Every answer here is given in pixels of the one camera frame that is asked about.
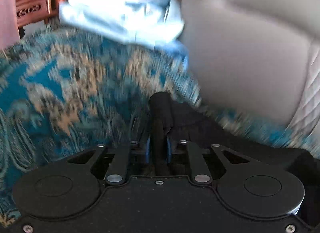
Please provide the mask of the blue paisley sofa cover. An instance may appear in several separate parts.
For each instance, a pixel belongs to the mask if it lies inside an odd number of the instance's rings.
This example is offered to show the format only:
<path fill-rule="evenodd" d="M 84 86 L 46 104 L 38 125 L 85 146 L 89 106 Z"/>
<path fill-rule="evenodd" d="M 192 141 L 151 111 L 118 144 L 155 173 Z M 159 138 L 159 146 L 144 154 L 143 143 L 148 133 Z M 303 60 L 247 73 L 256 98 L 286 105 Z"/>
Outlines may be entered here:
<path fill-rule="evenodd" d="M 159 92 L 186 103 L 235 136 L 273 148 L 303 149 L 319 160 L 319 143 L 242 112 L 210 106 L 177 57 L 123 45 L 78 28 L 48 25 L 1 50 L 1 230 L 20 212 L 12 187 L 27 172 L 85 149 L 116 148 L 152 134 L 149 99 Z M 299 217 L 319 224 L 319 175 L 305 186 Z"/>

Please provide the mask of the red wooden side table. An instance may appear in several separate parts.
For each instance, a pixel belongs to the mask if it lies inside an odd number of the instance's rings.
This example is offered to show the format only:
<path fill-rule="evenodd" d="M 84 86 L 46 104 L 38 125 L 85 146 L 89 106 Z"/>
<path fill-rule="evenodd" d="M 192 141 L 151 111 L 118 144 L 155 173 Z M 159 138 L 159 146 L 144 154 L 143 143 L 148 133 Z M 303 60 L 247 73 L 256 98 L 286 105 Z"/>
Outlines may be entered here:
<path fill-rule="evenodd" d="M 25 35 L 24 27 L 39 21 L 48 23 L 59 13 L 59 4 L 65 0 L 16 0 L 16 18 L 21 38 Z"/>

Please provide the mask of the black pants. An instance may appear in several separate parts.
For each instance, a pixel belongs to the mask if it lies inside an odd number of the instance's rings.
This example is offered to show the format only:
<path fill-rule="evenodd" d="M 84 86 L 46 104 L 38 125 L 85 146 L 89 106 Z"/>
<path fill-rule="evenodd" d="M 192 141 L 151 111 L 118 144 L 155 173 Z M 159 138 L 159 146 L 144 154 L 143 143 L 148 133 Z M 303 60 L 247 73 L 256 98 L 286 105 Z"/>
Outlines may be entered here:
<path fill-rule="evenodd" d="M 169 93 L 159 92 L 149 99 L 156 142 L 169 136 L 176 141 L 187 140 L 204 149 L 212 144 L 223 145 L 258 161 L 287 170 L 302 177 L 319 175 L 319 160 L 303 149 L 273 148 L 224 130 L 186 103 L 171 99 Z"/>

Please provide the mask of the light blue folded clothes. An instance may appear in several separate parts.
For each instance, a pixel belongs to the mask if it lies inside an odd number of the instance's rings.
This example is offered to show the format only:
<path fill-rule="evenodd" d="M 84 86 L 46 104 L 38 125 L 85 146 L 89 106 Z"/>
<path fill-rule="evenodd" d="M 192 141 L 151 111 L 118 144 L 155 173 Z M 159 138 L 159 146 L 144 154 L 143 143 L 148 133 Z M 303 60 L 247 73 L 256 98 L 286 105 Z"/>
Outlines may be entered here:
<path fill-rule="evenodd" d="M 178 41 L 185 22 L 177 0 L 66 0 L 59 17 L 123 44 L 162 50 L 188 68 L 188 50 Z"/>

